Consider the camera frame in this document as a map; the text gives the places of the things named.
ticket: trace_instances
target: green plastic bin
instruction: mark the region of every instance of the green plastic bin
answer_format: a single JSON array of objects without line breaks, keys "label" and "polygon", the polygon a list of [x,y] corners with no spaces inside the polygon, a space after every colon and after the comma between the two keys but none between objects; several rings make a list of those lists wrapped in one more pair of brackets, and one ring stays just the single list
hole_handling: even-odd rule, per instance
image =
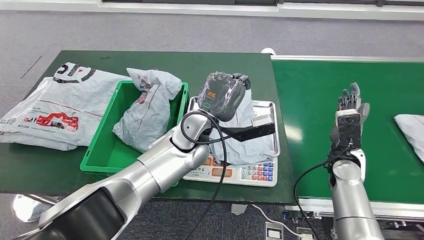
[{"label": "green plastic bin", "polygon": [[[133,81],[117,84],[97,131],[88,146],[79,168],[97,180],[105,179],[136,161],[141,153],[123,143],[113,132],[124,112],[141,95]],[[182,83],[181,91],[169,102],[170,117],[167,131],[175,127],[183,118],[189,100],[189,84]]]}]

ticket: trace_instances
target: folded plastic bag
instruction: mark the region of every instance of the folded plastic bag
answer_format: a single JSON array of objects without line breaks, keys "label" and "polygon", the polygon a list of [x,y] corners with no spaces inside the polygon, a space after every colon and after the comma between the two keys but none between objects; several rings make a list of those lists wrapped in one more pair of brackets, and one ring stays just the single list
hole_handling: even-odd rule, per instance
[{"label": "folded plastic bag", "polygon": [[44,78],[38,87],[23,101],[12,108],[4,117],[0,119],[0,143],[19,143],[25,145],[33,145],[62,151],[72,150],[77,146],[65,142],[54,141],[41,137],[21,134],[19,132],[11,132],[11,128],[16,124],[16,117],[23,111],[28,109],[36,99],[43,94],[49,82],[53,77]]},{"label": "folded plastic bag", "polygon": [[125,111],[113,133],[144,153],[162,137],[170,119],[170,100],[181,90],[181,80],[164,71],[126,69],[141,96]]},{"label": "folded plastic bag", "polygon": [[[252,90],[246,90],[243,100],[235,111],[234,117],[228,122],[219,122],[221,127],[245,128],[252,125],[251,119],[255,117],[252,103]],[[209,135],[211,140],[219,139],[220,135],[213,129]],[[227,162],[235,166],[252,165],[257,163],[267,163],[273,160],[273,155],[269,146],[272,146],[272,135],[262,136],[239,142],[229,138],[225,140]],[[221,142],[209,145],[212,155],[218,163],[224,161],[224,151]]]},{"label": "folded plastic bag", "polygon": [[394,117],[406,140],[412,145],[416,155],[424,163],[424,116],[399,114]]},{"label": "folded plastic bag", "polygon": [[[14,115],[15,120],[10,124],[8,133],[88,146],[117,83],[129,79],[127,76],[68,62],[57,70],[52,80],[46,81],[44,89],[38,91],[37,97],[31,98],[32,102],[25,109]],[[31,144],[28,139],[13,141]],[[60,149],[68,150],[72,147],[62,146]]]}]

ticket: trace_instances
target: digital weighing scale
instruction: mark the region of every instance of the digital weighing scale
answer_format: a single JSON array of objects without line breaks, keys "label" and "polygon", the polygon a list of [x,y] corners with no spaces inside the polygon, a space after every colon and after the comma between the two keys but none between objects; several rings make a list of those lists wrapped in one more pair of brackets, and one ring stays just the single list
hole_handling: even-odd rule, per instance
[{"label": "digital weighing scale", "polygon": [[[188,110],[197,110],[199,105],[197,97],[190,98]],[[272,138],[272,145],[269,146],[273,155],[273,161],[245,166],[227,166],[223,183],[238,184],[259,187],[274,187],[277,184],[277,164],[278,155],[280,155],[280,141],[278,136],[278,127],[276,119],[275,104],[271,101],[253,100],[253,111],[255,116],[271,115],[275,123],[275,133],[262,138]],[[182,179],[201,182],[218,183],[223,172],[223,167],[215,162],[212,154],[209,154],[207,160],[196,170],[190,171]]]}]

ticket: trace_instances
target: robotic arm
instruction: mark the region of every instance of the robotic arm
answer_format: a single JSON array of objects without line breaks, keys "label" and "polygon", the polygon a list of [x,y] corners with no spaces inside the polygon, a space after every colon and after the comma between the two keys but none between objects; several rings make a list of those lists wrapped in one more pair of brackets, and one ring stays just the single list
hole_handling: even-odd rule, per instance
[{"label": "robotic arm", "polygon": [[362,126],[370,111],[361,104],[360,89],[350,85],[338,100],[335,126],[330,133],[329,186],[334,208],[334,229],[339,240],[383,240],[364,188],[365,154],[361,149]]},{"label": "robotic arm", "polygon": [[[210,149],[196,142],[209,140],[212,125],[219,127],[219,121],[233,118],[249,88],[246,75],[211,73],[199,95],[200,110],[188,112],[130,166],[83,186],[51,207],[41,216],[39,229],[15,240],[117,239],[151,198],[205,162]],[[242,142],[273,134],[275,123],[271,117],[259,116],[249,127],[219,128],[228,138]]]}]

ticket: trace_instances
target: black cable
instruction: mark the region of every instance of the black cable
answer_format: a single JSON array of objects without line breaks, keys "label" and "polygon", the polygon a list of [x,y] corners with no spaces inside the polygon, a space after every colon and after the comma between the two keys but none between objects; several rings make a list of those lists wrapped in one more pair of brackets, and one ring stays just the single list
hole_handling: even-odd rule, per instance
[{"label": "black cable", "polygon": [[306,170],[305,172],[303,172],[296,180],[296,182],[294,183],[293,186],[293,196],[294,196],[294,200],[296,201],[297,206],[299,207],[300,213],[302,214],[303,218],[305,219],[306,223],[308,224],[308,226],[310,227],[310,229],[312,230],[313,234],[315,235],[316,240],[320,240],[320,238],[318,237],[317,232],[315,232],[315,229],[312,227],[311,223],[309,222],[308,218],[306,217],[305,212],[303,211],[301,204],[299,203],[299,196],[298,193],[296,191],[296,188],[298,187],[298,183],[300,182],[300,180],[308,173],[312,172],[313,170],[324,166],[325,164],[337,159],[338,157],[340,157],[340,155],[342,155],[344,152],[346,152],[346,150],[349,148],[349,146],[347,146],[345,149],[343,149],[340,153],[338,153],[336,156],[331,157],[311,168],[309,168],[308,170]]},{"label": "black cable", "polygon": [[[185,132],[184,122],[189,116],[194,115],[194,114],[202,115],[202,116],[205,116],[207,119],[209,119],[212,122],[212,124],[215,126],[215,128],[218,130],[219,139],[212,140],[212,141],[197,141],[197,140],[190,138]],[[211,209],[212,204],[215,202],[215,199],[217,198],[218,192],[220,191],[221,186],[223,185],[224,176],[225,176],[225,172],[226,172],[226,169],[227,169],[227,148],[226,148],[226,144],[225,144],[225,139],[228,139],[230,137],[229,136],[224,137],[223,133],[220,129],[220,126],[218,125],[218,123],[216,123],[216,120],[212,116],[208,115],[207,113],[203,113],[201,111],[189,112],[182,118],[182,120],[181,120],[181,133],[182,133],[182,135],[184,135],[184,137],[187,140],[189,140],[190,142],[192,142],[194,144],[203,145],[203,144],[212,144],[212,143],[222,142],[222,150],[223,150],[223,154],[224,154],[224,164],[223,164],[223,168],[222,168],[222,174],[221,174],[221,178],[219,179],[218,186],[216,187],[215,193],[213,194],[212,199],[209,202],[209,205],[207,205],[206,209],[204,210],[203,214],[200,216],[199,220],[196,222],[196,224],[190,230],[190,232],[188,232],[187,235],[184,237],[184,240],[187,240],[194,233],[194,231],[198,228],[198,226],[200,225],[202,220],[205,218],[206,214]]]}]

